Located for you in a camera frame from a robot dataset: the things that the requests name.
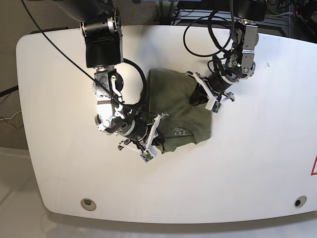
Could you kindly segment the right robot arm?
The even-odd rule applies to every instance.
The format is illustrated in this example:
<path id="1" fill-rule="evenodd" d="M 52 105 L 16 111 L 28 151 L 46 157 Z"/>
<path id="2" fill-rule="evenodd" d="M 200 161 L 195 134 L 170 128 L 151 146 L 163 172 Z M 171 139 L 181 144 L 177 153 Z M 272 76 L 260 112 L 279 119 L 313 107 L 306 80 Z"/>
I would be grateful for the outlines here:
<path id="1" fill-rule="evenodd" d="M 144 116 L 148 94 L 146 77 L 134 62 L 124 59 L 119 9 L 110 0 L 58 0 L 57 6 L 80 23 L 86 46 L 86 66 L 96 69 L 93 79 L 98 98 L 95 117 L 98 130 L 119 134 L 126 139 L 119 145 L 133 143 L 142 153 L 151 146 L 163 145 L 165 139 L 158 126 L 161 116 Z M 122 76 L 115 66 L 126 63 L 140 74 L 142 91 L 139 100 L 127 104 L 122 98 Z"/>

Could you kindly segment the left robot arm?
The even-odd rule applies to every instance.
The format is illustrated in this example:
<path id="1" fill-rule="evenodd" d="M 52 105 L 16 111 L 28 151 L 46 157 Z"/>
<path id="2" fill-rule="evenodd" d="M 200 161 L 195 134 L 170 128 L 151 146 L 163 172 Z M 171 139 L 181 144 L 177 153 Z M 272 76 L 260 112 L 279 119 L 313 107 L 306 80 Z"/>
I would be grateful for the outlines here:
<path id="1" fill-rule="evenodd" d="M 230 0 L 229 38 L 222 46 L 213 32 L 212 24 L 224 6 L 224 2 L 216 3 L 206 17 L 209 35 L 217 48 L 217 52 L 208 55 L 211 58 L 208 63 L 213 65 L 209 68 L 211 74 L 201 76 L 199 73 L 189 73 L 197 82 L 190 104 L 205 104 L 213 112 L 220 108 L 222 100 L 235 100 L 233 93 L 228 91 L 229 87 L 254 74 L 255 46 L 259 40 L 256 23 L 264 21 L 266 11 L 264 0 Z"/>

